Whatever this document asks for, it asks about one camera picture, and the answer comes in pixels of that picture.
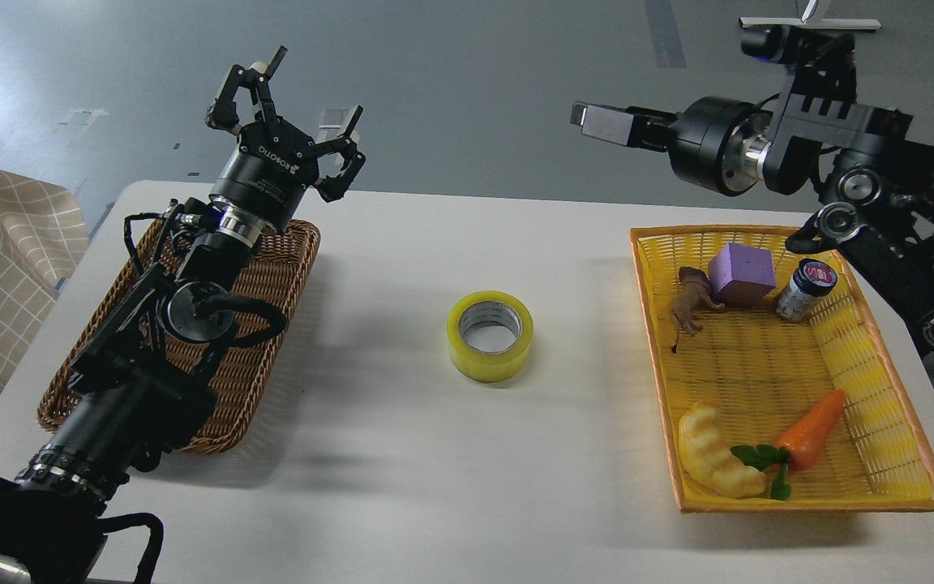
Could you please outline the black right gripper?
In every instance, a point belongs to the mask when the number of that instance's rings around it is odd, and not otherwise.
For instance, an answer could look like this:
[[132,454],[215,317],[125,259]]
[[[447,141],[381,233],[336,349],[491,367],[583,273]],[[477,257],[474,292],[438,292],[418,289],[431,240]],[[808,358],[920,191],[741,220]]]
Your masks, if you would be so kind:
[[738,196],[762,180],[772,116],[748,102],[702,97],[678,114],[574,102],[570,123],[605,143],[666,152],[677,178]]

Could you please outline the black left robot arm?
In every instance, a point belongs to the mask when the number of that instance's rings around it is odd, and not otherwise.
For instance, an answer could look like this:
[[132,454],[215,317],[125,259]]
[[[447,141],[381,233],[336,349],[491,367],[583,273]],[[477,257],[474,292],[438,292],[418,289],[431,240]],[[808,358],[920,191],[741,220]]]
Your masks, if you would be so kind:
[[112,533],[148,529],[135,582],[153,580],[164,527],[151,513],[105,517],[130,469],[151,472],[216,413],[212,380],[231,352],[274,349],[290,310],[240,281],[281,245],[304,193],[341,199],[366,158],[362,109],[318,141],[276,111],[271,62],[230,67],[205,125],[236,148],[204,202],[171,200],[123,222],[132,286],[64,368],[75,408],[14,479],[0,477],[0,583],[84,583]]

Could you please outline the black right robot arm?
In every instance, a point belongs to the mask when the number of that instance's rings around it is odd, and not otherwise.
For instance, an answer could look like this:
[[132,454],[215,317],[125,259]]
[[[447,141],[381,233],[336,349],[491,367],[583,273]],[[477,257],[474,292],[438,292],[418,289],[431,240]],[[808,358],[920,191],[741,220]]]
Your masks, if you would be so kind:
[[811,185],[820,209],[786,247],[840,252],[918,352],[934,354],[934,145],[908,140],[910,115],[857,101],[850,34],[765,25],[745,30],[741,47],[785,67],[773,110],[727,97],[683,112],[577,102],[570,121],[605,143],[664,152],[675,176],[722,195]]

